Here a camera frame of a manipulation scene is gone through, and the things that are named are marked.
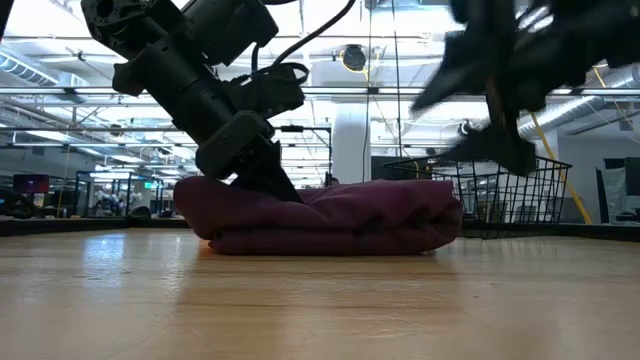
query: wall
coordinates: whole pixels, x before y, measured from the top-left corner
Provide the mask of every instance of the wall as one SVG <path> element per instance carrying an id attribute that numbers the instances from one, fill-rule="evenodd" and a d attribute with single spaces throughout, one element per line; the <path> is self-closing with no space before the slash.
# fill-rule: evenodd
<path id="1" fill-rule="evenodd" d="M 558 144 L 560 160 L 573 165 L 569 182 L 583 198 L 593 223 L 600 224 L 596 168 L 604 169 L 605 158 L 640 157 L 640 144 L 624 137 L 581 139 L 579 136 L 558 138 Z"/>

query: cable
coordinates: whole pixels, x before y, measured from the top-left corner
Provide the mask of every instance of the cable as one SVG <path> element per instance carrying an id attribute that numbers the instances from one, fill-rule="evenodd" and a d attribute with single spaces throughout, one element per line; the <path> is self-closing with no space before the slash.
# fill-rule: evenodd
<path id="1" fill-rule="evenodd" d="M 606 122 L 606 123 L 607 123 L 607 124 L 609 124 L 609 125 L 613 125 L 613 122 L 611 122 L 611 121 L 609 121 L 609 120 L 605 119 L 605 118 L 604 118 L 604 116 L 600 115 L 600 113 L 599 113 L 596 109 L 594 109 L 594 108 L 593 108 L 593 106 L 591 106 L 591 104 L 587 103 L 587 105 L 589 105 L 589 107 L 591 108 L 591 110 L 593 110 L 593 112 L 594 112 L 596 115 L 598 115 L 598 117 L 599 117 L 602 121 Z M 636 143 L 640 144 L 640 140 L 638 140 L 638 139 L 634 138 L 633 136 L 631 136 L 631 135 L 627 135 L 627 133 L 625 133 L 625 132 L 620 132 L 620 133 L 621 133 L 622 135 L 624 135 L 626 138 L 628 138 L 629 140 L 631 140 L 631 141 L 633 141 L 633 142 L 636 142 Z"/>
<path id="2" fill-rule="evenodd" d="M 533 123 L 536 126 L 536 131 L 538 132 L 538 136 L 540 136 L 540 139 L 542 139 L 542 144 L 544 144 L 544 148 L 547 150 L 547 154 L 549 154 L 549 157 L 551 158 L 551 160 L 556 160 L 556 156 L 553 153 L 553 150 L 551 150 L 551 146 L 549 146 L 547 137 L 544 135 L 544 131 L 542 131 L 542 128 L 538 123 L 538 117 L 536 116 L 536 114 L 532 112 L 530 112 L 529 114 L 531 114 L 531 119 L 533 120 Z M 576 206 L 578 207 L 578 210 L 580 210 L 580 214 L 582 214 L 584 223 L 587 225 L 593 224 L 593 222 L 591 221 L 591 216 L 589 216 L 587 209 L 584 208 L 584 205 L 582 204 L 582 200 L 580 200 L 580 197 L 573 189 L 573 186 L 571 186 L 571 183 L 569 182 L 569 180 L 567 180 L 566 175 L 562 172 L 562 170 L 558 170 L 558 171 L 560 172 L 560 178 L 562 179 L 562 181 L 564 181 L 565 186 L 569 189 L 569 193 L 571 193 L 571 197 L 573 198 L 573 201 L 575 201 Z"/>
<path id="3" fill-rule="evenodd" d="M 289 57 L 289 55 L 293 54 L 298 49 L 300 49 L 301 47 L 306 45 L 309 41 L 315 39 L 320 34 L 322 34 L 323 32 L 327 31 L 327 29 L 329 29 L 330 27 L 335 25 L 338 21 L 340 21 L 340 19 L 342 19 L 351 10 L 351 8 L 353 7 L 353 5 L 355 3 L 356 3 L 356 0 L 349 0 L 347 2 L 347 5 L 342 10 L 340 10 L 339 13 L 337 13 L 334 17 L 332 17 L 324 25 L 320 26 L 316 31 L 314 31 L 311 34 L 307 35 L 306 37 L 304 37 L 302 40 L 298 41 L 297 43 L 291 45 L 287 50 L 285 50 L 282 54 L 280 54 L 280 56 L 278 56 L 276 58 L 276 61 L 274 61 L 273 64 L 274 65 L 280 64 L 281 62 L 284 61 L 284 59 Z"/>
<path id="4" fill-rule="evenodd" d="M 593 72 L 596 74 L 596 77 L 598 78 L 598 81 L 600 81 L 600 84 L 602 84 L 603 88 L 607 87 L 607 84 L 604 82 L 604 79 L 602 78 L 602 75 L 600 75 L 600 71 L 598 70 L 598 68 L 596 66 L 593 66 Z M 618 109 L 618 111 L 620 112 L 620 114 L 622 115 L 622 117 L 624 118 L 624 120 L 629 123 L 629 126 L 631 126 L 631 129 L 633 131 L 636 131 L 636 128 L 633 126 L 633 121 L 631 121 L 631 119 L 629 119 L 627 117 L 627 114 L 625 114 L 624 111 L 622 111 L 622 108 L 620 107 L 620 105 L 618 105 L 617 101 L 613 101 L 613 104 L 616 106 L 616 108 Z"/>
<path id="5" fill-rule="evenodd" d="M 373 11 L 369 10 L 369 59 L 371 59 L 371 32 L 373 31 Z M 371 73 L 371 61 L 367 62 L 367 74 L 365 75 L 367 79 L 367 110 L 364 115 L 364 141 L 362 144 L 362 182 L 365 180 L 365 164 L 367 162 L 367 144 L 370 142 L 369 140 L 369 96 L 371 92 L 369 91 L 369 74 Z"/>
<path id="6" fill-rule="evenodd" d="M 398 90 L 398 146 L 402 148 L 402 119 L 400 113 L 400 60 L 398 59 L 398 32 L 396 31 L 396 5 L 391 0 L 391 13 L 393 17 L 393 45 L 396 51 L 396 89 Z"/>
<path id="7" fill-rule="evenodd" d="M 299 70 L 301 71 L 304 75 L 300 78 L 295 78 L 295 79 L 288 79 L 288 78 L 284 78 L 284 77 L 280 77 L 278 75 L 272 75 L 270 74 L 273 70 L 276 70 L 278 68 L 282 68 L 282 67 L 291 67 L 293 70 Z M 307 68 L 306 66 L 300 64 L 300 63 L 290 63 L 290 62 L 286 62 L 286 63 L 280 63 L 280 64 L 274 64 L 271 66 L 267 66 L 266 68 L 262 68 L 260 70 L 255 71 L 254 73 L 252 73 L 251 75 L 244 75 L 244 76 L 240 76 L 235 78 L 233 81 L 234 82 L 242 82 L 247 80 L 250 77 L 254 77 L 256 75 L 267 75 L 269 76 L 269 79 L 271 80 L 278 80 L 278 81 L 282 81 L 282 82 L 292 82 L 295 83 L 297 85 L 302 85 L 304 84 L 307 79 L 309 78 L 309 74 L 311 72 L 309 71 L 309 68 Z"/>
<path id="8" fill-rule="evenodd" d="M 64 183 L 65 181 L 67 181 L 67 169 L 69 168 L 70 153 L 71 153 L 71 146 L 67 146 L 67 159 L 64 162 L 64 176 L 62 177 L 62 185 L 60 185 L 60 196 L 58 197 L 58 209 L 56 210 L 56 219 L 60 217 L 60 207 L 62 206 L 62 193 L 64 192 Z"/>
<path id="9" fill-rule="evenodd" d="M 375 96 L 372 96 L 373 101 L 376 104 L 376 107 L 378 108 L 378 111 L 380 111 L 380 116 L 382 117 L 382 121 L 384 121 L 384 125 L 387 128 L 387 130 L 389 131 L 389 134 L 391 134 L 391 136 L 393 137 L 393 140 L 396 142 L 396 144 L 399 144 L 398 142 L 398 138 L 396 137 L 396 135 L 393 133 L 393 129 L 389 127 L 389 123 L 387 122 L 387 119 L 384 117 L 384 115 L 382 114 L 382 109 L 380 108 L 380 104 L 378 103 L 378 99 L 376 99 Z M 409 152 L 407 152 L 407 150 L 405 148 L 403 148 L 402 146 L 400 146 L 400 150 L 401 152 L 404 152 L 405 155 L 407 155 L 407 157 L 409 159 L 413 158 L 413 156 L 411 156 L 409 154 Z M 418 166 L 418 162 L 414 161 L 413 165 L 415 165 L 416 167 L 416 179 L 420 178 L 420 167 Z"/>
<path id="10" fill-rule="evenodd" d="M 258 44 L 253 47 L 253 51 L 251 52 L 251 73 L 258 71 L 258 53 L 260 52 L 260 47 Z"/>

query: person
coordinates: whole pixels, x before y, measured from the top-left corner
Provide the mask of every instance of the person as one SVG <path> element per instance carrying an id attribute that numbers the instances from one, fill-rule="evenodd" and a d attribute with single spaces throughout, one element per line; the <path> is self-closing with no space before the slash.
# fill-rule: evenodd
<path id="1" fill-rule="evenodd" d="M 96 216 L 104 216 L 104 211 L 102 210 L 102 200 L 96 203 Z"/>

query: yellow pole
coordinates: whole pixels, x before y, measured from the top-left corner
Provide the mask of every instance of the yellow pole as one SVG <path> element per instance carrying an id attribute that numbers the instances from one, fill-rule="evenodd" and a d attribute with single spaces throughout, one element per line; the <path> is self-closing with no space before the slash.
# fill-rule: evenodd
<path id="1" fill-rule="evenodd" d="M 538 118 L 536 117 L 536 114 L 531 113 L 531 118 L 533 119 L 533 123 L 536 125 L 536 131 L 538 132 L 538 136 L 540 136 L 540 139 L 542 139 L 542 143 L 544 144 L 544 148 L 547 150 L 547 154 L 549 154 L 549 157 L 551 158 L 551 160 L 555 160 L 556 156 L 553 153 L 553 150 L 551 150 L 551 146 L 549 146 L 547 137 L 544 136 L 544 132 L 540 128 L 540 124 L 538 124 Z M 584 218 L 584 223 L 588 225 L 593 224 L 593 222 L 591 221 L 591 216 L 589 216 L 587 209 L 585 209 L 584 205 L 582 204 L 582 200 L 580 200 L 580 197 L 578 197 L 578 194 L 575 192 L 575 190 L 573 190 L 571 183 L 569 183 L 569 181 L 567 180 L 567 177 L 562 172 L 562 170 L 559 170 L 559 171 L 560 171 L 560 177 L 562 178 L 562 181 L 565 182 L 567 189 L 569 189 L 569 193 L 571 193 L 571 197 L 573 198 L 573 201 L 575 201 L 576 206 L 578 207 L 578 210 L 580 210 L 580 213 Z"/>

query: maroon cloth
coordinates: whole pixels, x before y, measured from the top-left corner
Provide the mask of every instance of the maroon cloth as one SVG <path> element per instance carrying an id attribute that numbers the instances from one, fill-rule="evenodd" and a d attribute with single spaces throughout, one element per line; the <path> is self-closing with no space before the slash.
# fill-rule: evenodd
<path id="1" fill-rule="evenodd" d="M 451 182 L 382 181 L 299 191 L 304 204 L 205 177 L 174 200 L 196 235 L 228 255 L 416 255 L 452 242 L 462 206 Z"/>

